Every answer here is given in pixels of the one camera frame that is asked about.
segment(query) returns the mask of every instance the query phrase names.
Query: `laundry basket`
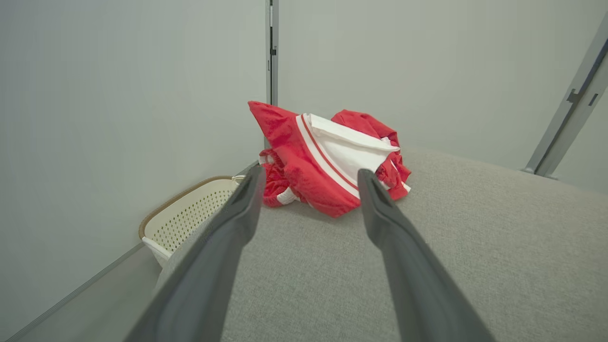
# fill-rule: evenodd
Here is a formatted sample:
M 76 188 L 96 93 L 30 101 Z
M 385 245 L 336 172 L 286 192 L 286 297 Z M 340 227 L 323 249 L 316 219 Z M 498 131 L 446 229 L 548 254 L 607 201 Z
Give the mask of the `laundry basket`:
M 244 176 L 218 176 L 177 194 L 148 215 L 139 226 L 139 238 L 164 267 L 190 234 L 230 198 Z

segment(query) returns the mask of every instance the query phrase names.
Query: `gray floor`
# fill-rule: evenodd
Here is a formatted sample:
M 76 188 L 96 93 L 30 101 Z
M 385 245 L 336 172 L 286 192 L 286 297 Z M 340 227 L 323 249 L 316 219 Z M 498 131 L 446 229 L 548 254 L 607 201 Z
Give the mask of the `gray floor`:
M 152 298 L 161 268 L 141 248 L 19 342 L 122 341 Z

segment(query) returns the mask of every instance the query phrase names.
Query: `gray sofa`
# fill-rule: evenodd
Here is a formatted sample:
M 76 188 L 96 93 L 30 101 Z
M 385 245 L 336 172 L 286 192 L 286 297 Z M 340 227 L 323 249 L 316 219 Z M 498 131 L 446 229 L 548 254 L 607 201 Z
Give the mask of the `gray sofa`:
M 403 148 L 417 227 L 497 341 L 608 341 L 608 197 Z M 174 253 L 158 287 L 204 229 Z M 238 267 L 224 341 L 399 341 L 361 210 L 262 208 Z

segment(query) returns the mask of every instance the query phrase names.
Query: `brown basket rim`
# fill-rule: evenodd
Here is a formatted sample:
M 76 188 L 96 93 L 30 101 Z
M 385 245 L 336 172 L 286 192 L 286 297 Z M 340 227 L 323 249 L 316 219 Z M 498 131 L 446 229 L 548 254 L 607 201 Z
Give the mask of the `brown basket rim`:
M 139 238 L 142 239 L 145 236 L 145 228 L 148 225 L 148 223 L 150 222 L 150 220 L 152 220 L 152 218 L 154 216 L 156 216 L 158 213 L 160 213 L 161 211 L 165 210 L 166 208 L 168 208 L 171 204 L 177 202 L 180 198 L 186 196 L 187 194 L 189 194 L 190 192 L 193 192 L 194 190 L 200 188 L 201 186 L 207 184 L 207 183 L 211 183 L 212 181 L 217 181 L 217 180 L 231 180 L 232 176 L 215 176 L 215 177 L 211 177 L 208 178 L 204 181 L 201 181 L 191 187 L 189 187 L 188 189 L 180 192 L 179 194 L 171 197 L 170 200 L 166 201 L 165 203 L 163 203 L 161 206 L 159 206 L 158 208 L 156 208 L 153 212 L 151 212 L 148 216 L 146 216 L 146 218 L 141 222 L 141 224 L 139 225 Z

